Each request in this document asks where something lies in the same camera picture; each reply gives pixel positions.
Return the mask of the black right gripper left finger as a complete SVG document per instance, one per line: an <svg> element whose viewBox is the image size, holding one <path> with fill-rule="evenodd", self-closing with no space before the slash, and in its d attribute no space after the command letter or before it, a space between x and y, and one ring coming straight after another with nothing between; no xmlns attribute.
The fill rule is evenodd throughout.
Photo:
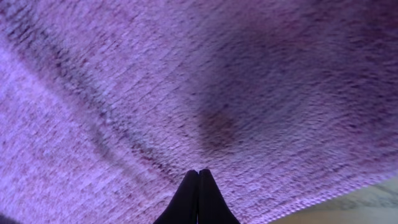
<svg viewBox="0 0 398 224"><path fill-rule="evenodd" d="M199 174L188 171L167 208L154 224L196 224L199 197Z"/></svg>

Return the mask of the pink microfiber cloth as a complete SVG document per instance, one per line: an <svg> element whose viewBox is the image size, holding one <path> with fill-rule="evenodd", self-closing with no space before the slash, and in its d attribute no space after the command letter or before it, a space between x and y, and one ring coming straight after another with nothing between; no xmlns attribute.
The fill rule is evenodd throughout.
<svg viewBox="0 0 398 224"><path fill-rule="evenodd" d="M397 2L1 1L1 213L151 223L209 169L242 223L397 174Z"/></svg>

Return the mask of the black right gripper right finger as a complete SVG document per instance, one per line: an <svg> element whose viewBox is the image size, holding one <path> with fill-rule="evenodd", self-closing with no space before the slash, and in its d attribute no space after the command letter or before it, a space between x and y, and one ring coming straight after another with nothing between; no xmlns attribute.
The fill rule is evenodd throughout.
<svg viewBox="0 0 398 224"><path fill-rule="evenodd" d="M198 224L240 224L228 208L209 169L199 172Z"/></svg>

